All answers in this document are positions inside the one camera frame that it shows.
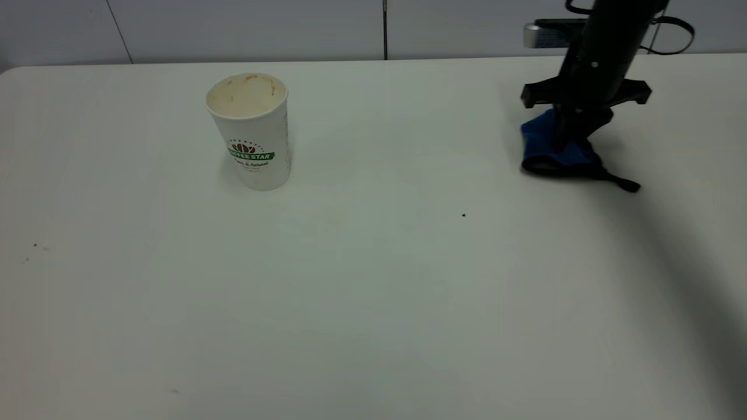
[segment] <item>black cable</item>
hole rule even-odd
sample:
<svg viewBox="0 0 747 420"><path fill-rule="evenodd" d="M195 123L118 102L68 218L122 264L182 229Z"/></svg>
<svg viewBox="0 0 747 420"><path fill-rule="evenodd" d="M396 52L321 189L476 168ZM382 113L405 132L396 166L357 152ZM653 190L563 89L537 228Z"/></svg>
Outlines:
<svg viewBox="0 0 747 420"><path fill-rule="evenodd" d="M667 2L662 7L661 16L659 17L664 17L666 15L666 8L668 7L669 7L669 0L667 0ZM651 50L654 48L654 43L656 42L656 37L659 36L659 30L661 29L661 25L662 25L661 23L656 25L656 31L654 31L654 36L651 38L651 44L648 45L648 50L647 50L648 52L646 54L651 54Z"/></svg>
<svg viewBox="0 0 747 420"><path fill-rule="evenodd" d="M120 30L120 24L117 23L117 18L114 17L114 12L111 9L111 5L109 4L109 0L106 0L106 5L109 7L109 13L111 14L111 18L114 21L114 26L117 27L117 32L120 34L120 39L122 40L122 45L125 46L125 52L127 53L127 58L130 59L130 64L135 64L135 62L132 60L132 56L130 55L130 50L127 48L127 43L125 42L125 38L122 36L122 31Z"/></svg>
<svg viewBox="0 0 747 420"><path fill-rule="evenodd" d="M695 40L695 28L693 28L692 25L683 21L682 19L678 19L676 17L671 17L671 16L657 17L656 19L654 19L654 21L651 24L656 25L656 24L661 24L661 23L667 24L667 25L679 26L680 28L684 29L691 35L690 42L687 43L685 48L679 49L677 51L672 51L672 52L660 52L660 51L656 51L654 49L651 49L645 46L640 46L640 49L644 49L650 52L651 54L656 54L656 55L675 55L675 54L680 54L684 52L686 49L690 48L690 46L692 45L692 42Z"/></svg>
<svg viewBox="0 0 747 420"><path fill-rule="evenodd" d="M568 9L569 12L578 13L580 15L592 14L591 9L582 9L580 7L575 7L572 3L573 3L573 0L565 0L565 8Z"/></svg>

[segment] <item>white wall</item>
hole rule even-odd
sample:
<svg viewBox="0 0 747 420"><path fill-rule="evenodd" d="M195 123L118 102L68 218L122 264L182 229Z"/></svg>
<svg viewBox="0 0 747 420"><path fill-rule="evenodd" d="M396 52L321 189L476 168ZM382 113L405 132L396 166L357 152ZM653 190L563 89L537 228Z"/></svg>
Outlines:
<svg viewBox="0 0 747 420"><path fill-rule="evenodd" d="M110 0L135 63L381 60L381 0Z"/></svg>
<svg viewBox="0 0 747 420"><path fill-rule="evenodd" d="M574 5L590 7L592 0ZM390 58L501 57L564 55L564 49L526 49L524 23L552 17L579 17L563 0L390 0ZM747 52L747 1L670 0L668 16L695 26L688 52ZM651 39L652 28L647 39ZM674 51L687 44L682 29L663 26L655 47Z"/></svg>
<svg viewBox="0 0 747 420"><path fill-rule="evenodd" d="M129 63L105 0L0 0L0 72Z"/></svg>
<svg viewBox="0 0 747 420"><path fill-rule="evenodd" d="M382 0L110 0L136 63L383 58ZM588 7L592 0L576 0ZM522 25L574 16L563 0L388 0L390 58L562 55L525 49ZM671 0L690 52L747 52L747 1ZM663 27L656 47L687 35ZM0 72L25 65L127 63L106 0L0 0Z"/></svg>

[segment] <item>white table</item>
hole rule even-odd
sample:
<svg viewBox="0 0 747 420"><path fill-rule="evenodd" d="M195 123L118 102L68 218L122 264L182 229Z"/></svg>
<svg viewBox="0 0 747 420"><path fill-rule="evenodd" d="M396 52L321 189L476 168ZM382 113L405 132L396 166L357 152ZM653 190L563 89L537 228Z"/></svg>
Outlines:
<svg viewBox="0 0 747 420"><path fill-rule="evenodd" d="M522 174L561 58L0 76L0 418L738 419L747 55L641 56L592 137L643 185ZM289 86L287 184L203 105Z"/></svg>

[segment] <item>blue cloth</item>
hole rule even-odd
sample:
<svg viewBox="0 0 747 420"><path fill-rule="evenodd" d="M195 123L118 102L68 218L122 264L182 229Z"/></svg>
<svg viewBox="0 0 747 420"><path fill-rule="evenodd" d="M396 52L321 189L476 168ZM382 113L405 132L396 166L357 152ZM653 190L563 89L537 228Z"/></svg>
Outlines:
<svg viewBox="0 0 747 420"><path fill-rule="evenodd" d="M521 125L521 135L525 142L521 167L526 171L552 178L576 176L603 179L615 182L629 192L636 192L641 188L633 181L607 172L601 158L586 139L582 139L584 147L579 146L577 141L571 141L562 152L555 152L552 147L554 120L555 110L550 109Z"/></svg>
<svg viewBox="0 0 747 420"><path fill-rule="evenodd" d="M555 153L552 147L553 121L555 110L548 109L539 117L521 124L521 134L524 136L524 159L533 156L548 156L562 166L575 164L590 164L594 161L595 153L581 149L575 141L568 143L561 153Z"/></svg>

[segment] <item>paper cup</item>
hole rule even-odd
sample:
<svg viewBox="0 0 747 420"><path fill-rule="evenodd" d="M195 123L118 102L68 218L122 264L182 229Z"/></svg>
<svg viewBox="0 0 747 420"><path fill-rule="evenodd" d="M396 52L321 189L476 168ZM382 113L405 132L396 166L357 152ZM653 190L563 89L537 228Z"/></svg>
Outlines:
<svg viewBox="0 0 747 420"><path fill-rule="evenodd" d="M283 82L261 73L232 75L217 82L205 102L244 184L260 191L283 185L291 173Z"/></svg>

